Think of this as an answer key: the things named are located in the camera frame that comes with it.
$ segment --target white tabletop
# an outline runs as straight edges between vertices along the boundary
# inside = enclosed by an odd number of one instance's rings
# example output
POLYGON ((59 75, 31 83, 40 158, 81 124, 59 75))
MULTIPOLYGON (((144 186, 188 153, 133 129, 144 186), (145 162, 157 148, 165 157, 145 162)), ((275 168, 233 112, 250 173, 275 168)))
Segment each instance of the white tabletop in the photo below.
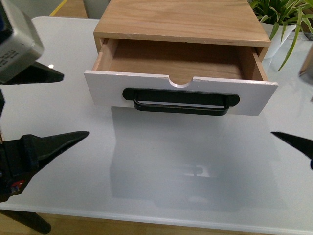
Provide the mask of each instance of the white tabletop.
POLYGON ((313 139, 313 86, 297 73, 312 42, 299 41, 279 88, 258 117, 140 112, 95 107, 84 70, 97 56, 97 20, 33 20, 39 62, 65 74, 55 84, 2 86, 6 140, 87 130, 90 135, 36 174, 0 209, 272 234, 313 235, 313 171, 272 135, 313 139))

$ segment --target wooden top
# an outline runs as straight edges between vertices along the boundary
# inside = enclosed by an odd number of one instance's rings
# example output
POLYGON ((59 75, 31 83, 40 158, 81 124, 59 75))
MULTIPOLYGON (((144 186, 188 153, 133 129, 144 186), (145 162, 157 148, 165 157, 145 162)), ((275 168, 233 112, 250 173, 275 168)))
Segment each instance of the wooden top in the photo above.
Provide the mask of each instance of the wooden top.
POLYGON ((246 0, 111 0, 95 38, 269 47, 246 0))

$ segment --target wooden drawer unit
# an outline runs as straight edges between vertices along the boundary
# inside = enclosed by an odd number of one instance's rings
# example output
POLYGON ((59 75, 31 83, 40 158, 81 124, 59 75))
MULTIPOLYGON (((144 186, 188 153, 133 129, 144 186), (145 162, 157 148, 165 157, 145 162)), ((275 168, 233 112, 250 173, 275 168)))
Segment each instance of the wooden drawer unit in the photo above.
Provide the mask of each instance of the wooden drawer unit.
POLYGON ((85 78, 96 105, 257 116, 278 86, 246 0, 111 0, 94 37, 85 78))

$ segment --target black drawer handle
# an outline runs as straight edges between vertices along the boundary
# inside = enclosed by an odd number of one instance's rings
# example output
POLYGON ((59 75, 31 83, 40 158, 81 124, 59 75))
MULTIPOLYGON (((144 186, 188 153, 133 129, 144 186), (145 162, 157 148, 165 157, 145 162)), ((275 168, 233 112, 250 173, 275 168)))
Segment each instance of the black drawer handle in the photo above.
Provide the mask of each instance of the black drawer handle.
POLYGON ((123 97, 141 111, 215 116, 225 115, 240 101, 236 94, 138 88, 126 88, 123 97))

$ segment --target drawer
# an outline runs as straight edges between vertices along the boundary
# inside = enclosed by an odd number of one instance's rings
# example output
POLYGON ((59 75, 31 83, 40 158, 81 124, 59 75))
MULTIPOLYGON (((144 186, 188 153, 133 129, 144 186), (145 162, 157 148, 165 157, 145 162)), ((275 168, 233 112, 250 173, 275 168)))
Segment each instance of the drawer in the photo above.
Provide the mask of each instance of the drawer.
POLYGON ((85 78, 95 105, 214 115, 257 116, 278 86, 255 47, 114 38, 102 40, 85 78))

